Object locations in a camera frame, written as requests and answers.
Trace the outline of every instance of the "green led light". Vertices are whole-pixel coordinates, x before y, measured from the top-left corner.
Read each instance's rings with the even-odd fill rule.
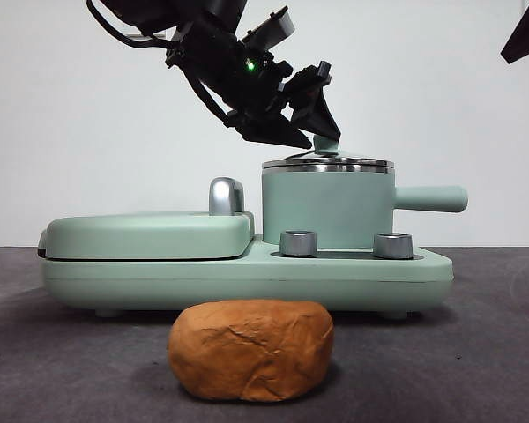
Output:
[[[247,71],[249,72],[252,72],[257,68],[257,64],[250,59],[247,59],[245,61],[245,66],[247,67]]]

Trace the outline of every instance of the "black robotic arm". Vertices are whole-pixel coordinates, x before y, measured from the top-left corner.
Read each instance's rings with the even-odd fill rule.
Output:
[[[331,66],[327,62],[309,66],[284,83],[293,68],[285,61],[276,63],[269,51],[294,31],[287,7],[238,40],[235,30],[247,0],[101,1],[149,39],[125,37],[87,0],[88,9],[104,29],[133,48],[166,49],[167,66],[180,68],[207,108],[245,140],[310,148],[300,130],[339,140],[339,128],[323,94],[323,87],[331,82]],[[170,41],[153,36],[172,27],[176,30]],[[232,110],[223,111],[206,87]],[[281,114],[286,105],[294,109],[290,120]]]

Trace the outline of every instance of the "appliance base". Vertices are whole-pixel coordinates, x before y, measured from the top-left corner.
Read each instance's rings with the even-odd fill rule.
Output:
[[[176,310],[224,299],[317,301],[330,310],[376,311],[400,319],[440,304],[451,260],[414,248],[414,260],[375,258],[369,249],[279,254],[256,236],[236,258],[174,261],[42,262],[44,284],[62,303],[117,316],[124,310]]]

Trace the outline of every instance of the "appliance foot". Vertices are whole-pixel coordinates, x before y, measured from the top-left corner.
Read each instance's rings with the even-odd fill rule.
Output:
[[[386,320],[406,320],[406,311],[379,311],[378,315]]]
[[[96,317],[110,318],[110,317],[119,317],[123,313],[123,310],[110,310],[106,308],[99,308],[95,310]]]

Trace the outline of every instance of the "stainless steel lid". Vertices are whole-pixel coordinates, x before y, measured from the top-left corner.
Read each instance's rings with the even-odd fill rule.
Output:
[[[311,150],[283,160],[267,161],[263,169],[276,172],[379,172],[393,173],[394,164],[388,160],[356,157],[347,152],[317,152]]]

